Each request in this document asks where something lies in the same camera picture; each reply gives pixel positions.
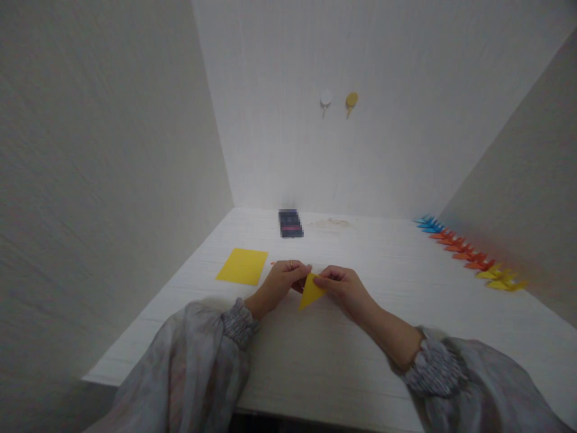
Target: white tabletop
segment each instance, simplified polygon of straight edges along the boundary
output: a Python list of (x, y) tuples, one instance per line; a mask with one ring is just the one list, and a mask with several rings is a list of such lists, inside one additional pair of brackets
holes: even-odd
[[(577, 330), (524, 290), (484, 286), (408, 220), (301, 213), (305, 236), (281, 239), (275, 210), (233, 209), (84, 377), (120, 385), (162, 323), (190, 301), (222, 310), (255, 287), (216, 281), (233, 248), (357, 271), (384, 308), (414, 325), (477, 339), (511, 356), (553, 410), (577, 428)], [(289, 293), (250, 347), (243, 410), (377, 431), (423, 431), (415, 405), (379, 348), (323, 297), (299, 312)]]

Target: sleeve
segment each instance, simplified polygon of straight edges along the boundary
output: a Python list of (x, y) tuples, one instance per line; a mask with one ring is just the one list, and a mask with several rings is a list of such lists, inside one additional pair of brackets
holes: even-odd
[(476, 340), (425, 339), (403, 381), (424, 399), (434, 432), (562, 432), (571, 430), (527, 372)]
[(257, 330), (240, 298), (225, 313), (188, 304), (162, 325), (110, 412), (86, 432), (226, 431)]

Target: white wall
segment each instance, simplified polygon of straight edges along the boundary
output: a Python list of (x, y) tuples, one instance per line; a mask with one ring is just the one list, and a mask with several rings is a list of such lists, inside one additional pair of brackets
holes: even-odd
[(0, 41), (0, 431), (78, 431), (74, 379), (233, 201), (188, 0), (4, 1)]
[(577, 30), (441, 214), (577, 327)]
[(193, 3), (234, 204), (402, 218), (443, 209), (577, 23), (571, 0)]

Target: yellow paper square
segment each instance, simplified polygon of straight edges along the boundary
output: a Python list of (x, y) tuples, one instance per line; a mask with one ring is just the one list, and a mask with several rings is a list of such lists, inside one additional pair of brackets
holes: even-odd
[(307, 281), (305, 282), (305, 287), (302, 291), (302, 298), (301, 298), (301, 304), (299, 305), (299, 310), (302, 310), (306, 306), (312, 304), (314, 301), (316, 301), (326, 293), (326, 290), (321, 289), (313, 282), (313, 279), (315, 277), (318, 277), (318, 275), (314, 275), (312, 272), (307, 275)]
[(216, 279), (256, 286), (268, 255), (269, 253), (265, 251), (235, 248), (230, 253), (227, 262), (216, 276)]

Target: elastic cuff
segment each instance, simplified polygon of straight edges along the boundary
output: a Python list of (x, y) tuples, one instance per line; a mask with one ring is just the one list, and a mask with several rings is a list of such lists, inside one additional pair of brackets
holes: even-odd
[(245, 351), (258, 331), (258, 321), (252, 318), (242, 299), (237, 298), (234, 306), (222, 314), (224, 334)]
[(426, 336), (421, 342), (421, 351), (417, 353), (411, 369), (401, 376), (407, 386), (420, 397), (449, 397), (466, 379), (456, 354), (442, 342)]

